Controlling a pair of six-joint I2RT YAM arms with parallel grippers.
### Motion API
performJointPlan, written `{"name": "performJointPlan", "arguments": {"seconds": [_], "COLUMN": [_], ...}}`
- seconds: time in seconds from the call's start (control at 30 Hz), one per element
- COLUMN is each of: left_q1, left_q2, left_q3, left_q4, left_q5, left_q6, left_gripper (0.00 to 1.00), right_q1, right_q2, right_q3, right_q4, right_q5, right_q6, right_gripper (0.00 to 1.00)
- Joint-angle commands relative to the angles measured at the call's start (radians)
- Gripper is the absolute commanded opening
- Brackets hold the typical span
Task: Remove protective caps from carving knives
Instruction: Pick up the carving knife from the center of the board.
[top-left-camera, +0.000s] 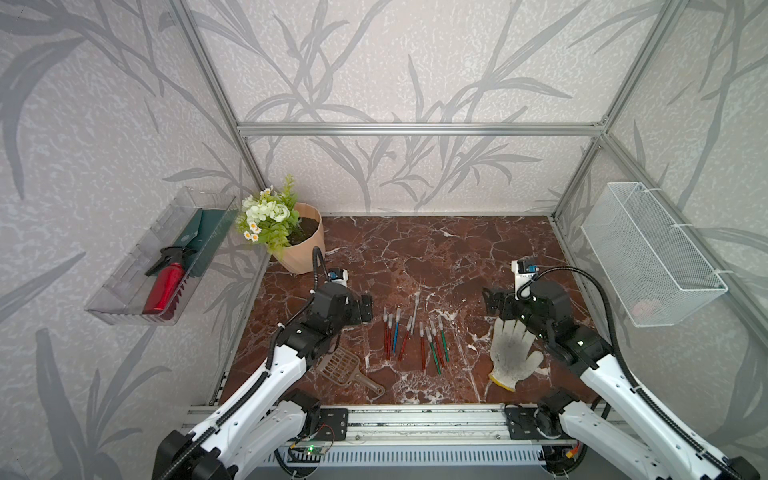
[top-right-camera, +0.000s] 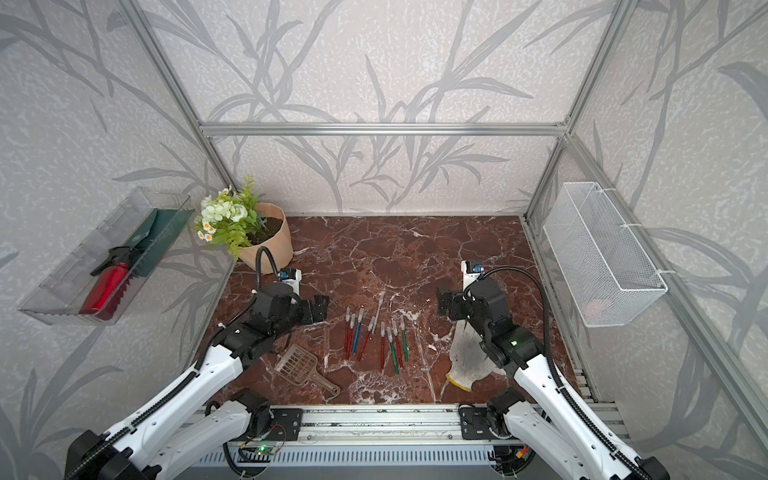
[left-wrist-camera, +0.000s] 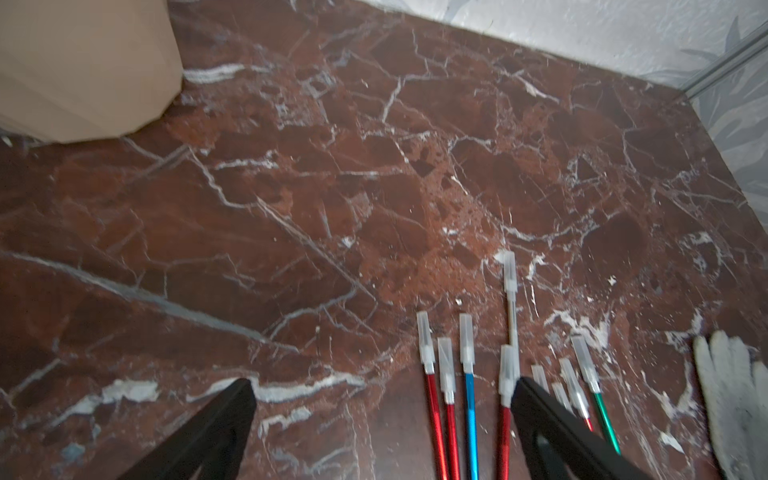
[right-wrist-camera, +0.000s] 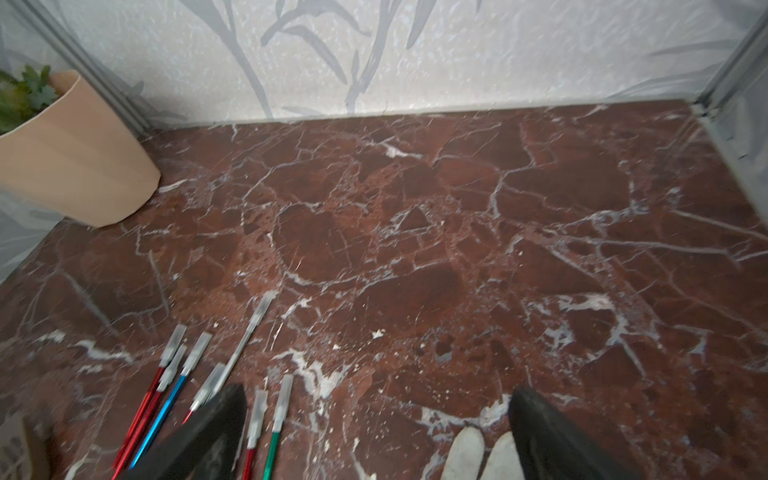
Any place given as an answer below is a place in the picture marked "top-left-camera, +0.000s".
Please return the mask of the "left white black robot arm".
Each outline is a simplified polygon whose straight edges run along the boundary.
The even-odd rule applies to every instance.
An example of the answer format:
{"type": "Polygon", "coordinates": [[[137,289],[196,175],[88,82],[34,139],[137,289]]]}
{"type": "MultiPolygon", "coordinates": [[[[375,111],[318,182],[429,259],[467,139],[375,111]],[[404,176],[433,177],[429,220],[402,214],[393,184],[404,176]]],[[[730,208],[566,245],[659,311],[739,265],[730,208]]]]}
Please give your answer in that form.
{"type": "Polygon", "coordinates": [[[273,335],[267,356],[238,390],[188,433],[160,443],[155,479],[244,479],[286,442],[319,428],[319,401],[294,389],[346,327],[371,322],[373,300],[326,282],[273,335]]]}

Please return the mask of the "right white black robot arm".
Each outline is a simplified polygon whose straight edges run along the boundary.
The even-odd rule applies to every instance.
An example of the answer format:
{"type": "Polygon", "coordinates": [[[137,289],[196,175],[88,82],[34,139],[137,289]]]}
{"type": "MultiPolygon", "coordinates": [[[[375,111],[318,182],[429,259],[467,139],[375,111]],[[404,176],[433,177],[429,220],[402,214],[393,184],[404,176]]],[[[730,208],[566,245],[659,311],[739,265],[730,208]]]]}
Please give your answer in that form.
{"type": "Polygon", "coordinates": [[[632,429],[602,418],[567,392],[538,404],[537,427],[545,436],[565,435],[608,460],[632,479],[757,479],[743,457],[728,457],[685,425],[644,385],[622,370],[612,347],[592,328],[576,322],[567,292],[539,281],[519,300],[510,290],[485,288],[486,310],[511,321],[605,401],[632,429]]]}

